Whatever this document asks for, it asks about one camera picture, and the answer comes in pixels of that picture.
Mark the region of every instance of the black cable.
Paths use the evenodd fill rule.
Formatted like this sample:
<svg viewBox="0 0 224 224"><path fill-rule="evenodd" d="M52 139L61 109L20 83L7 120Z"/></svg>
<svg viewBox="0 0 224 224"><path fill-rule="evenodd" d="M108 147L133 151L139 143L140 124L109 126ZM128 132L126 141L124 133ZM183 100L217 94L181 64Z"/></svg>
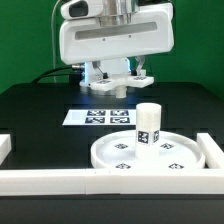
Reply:
<svg viewBox="0 0 224 224"><path fill-rule="evenodd" d="M72 66L71 65L68 65L68 66L65 66L65 67L59 67L59 68L55 68L55 69L51 69L49 71L46 71L43 74L41 74L40 76L38 76L37 78L35 78L32 81L32 83L38 83L38 81L40 79L45 78L45 77L58 76L56 74L50 76L50 74L52 74L54 72L62 71L62 70L67 70L67 69L72 69Z"/></svg>
<svg viewBox="0 0 224 224"><path fill-rule="evenodd" d="M59 77L59 76L70 76L70 75L74 75L74 74L52 74L52 75L46 75L46 76L42 76L42 77L39 77L39 78L36 78L36 82L32 82L32 83L38 83L41 79L44 79L44 78L48 78L48 77Z"/></svg>

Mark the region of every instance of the green background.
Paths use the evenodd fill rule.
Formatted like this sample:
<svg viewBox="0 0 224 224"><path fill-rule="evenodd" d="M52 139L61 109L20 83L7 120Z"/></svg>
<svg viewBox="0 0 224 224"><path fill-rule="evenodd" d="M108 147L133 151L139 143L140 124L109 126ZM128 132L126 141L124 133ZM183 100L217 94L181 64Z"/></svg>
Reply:
<svg viewBox="0 0 224 224"><path fill-rule="evenodd" d="M55 3L1 1L0 93L13 84L31 82L52 68L50 19ZM224 1L174 3L175 47L170 53L150 56L156 81L200 83L224 99ZM61 21L58 10L57 32ZM57 50L57 65L61 64Z"/></svg>

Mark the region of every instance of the white circular dish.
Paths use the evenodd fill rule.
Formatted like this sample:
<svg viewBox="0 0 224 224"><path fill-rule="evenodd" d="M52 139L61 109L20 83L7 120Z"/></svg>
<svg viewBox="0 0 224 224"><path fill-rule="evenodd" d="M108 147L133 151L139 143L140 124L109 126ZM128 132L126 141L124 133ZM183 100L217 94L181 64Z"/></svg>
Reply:
<svg viewBox="0 0 224 224"><path fill-rule="evenodd" d="M205 166L205 157L197 143L189 138L160 131L159 156L142 160L135 156L136 130L106 135L91 147L94 168L120 169L199 169Z"/></svg>

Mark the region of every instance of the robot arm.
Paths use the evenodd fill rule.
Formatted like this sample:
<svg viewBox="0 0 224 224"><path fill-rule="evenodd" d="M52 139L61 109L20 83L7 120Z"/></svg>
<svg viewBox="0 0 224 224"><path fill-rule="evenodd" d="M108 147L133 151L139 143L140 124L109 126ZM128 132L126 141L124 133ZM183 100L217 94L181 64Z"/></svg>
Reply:
<svg viewBox="0 0 224 224"><path fill-rule="evenodd" d="M168 52L174 44L171 3L138 6L137 0L72 0L61 7L61 14L62 61L85 63L80 85L115 89L118 98L126 96L126 86L152 84L153 77L141 69L144 55ZM133 56L138 59L137 76L132 76L127 59Z"/></svg>

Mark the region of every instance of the black table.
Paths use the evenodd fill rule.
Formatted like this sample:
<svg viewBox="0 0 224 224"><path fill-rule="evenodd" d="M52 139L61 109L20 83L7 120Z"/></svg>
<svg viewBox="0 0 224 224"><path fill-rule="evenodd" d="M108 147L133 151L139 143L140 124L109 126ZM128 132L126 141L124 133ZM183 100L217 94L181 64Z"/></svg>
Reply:
<svg viewBox="0 0 224 224"><path fill-rule="evenodd" d="M0 95L0 134L11 169L91 168L98 138L135 126L62 126L69 109L135 109L162 105L162 127L196 139L209 133L224 149L224 102L194 83L155 83L127 98L81 93L69 84L20 84ZM68 195L1 197L0 223L223 223L223 195Z"/></svg>

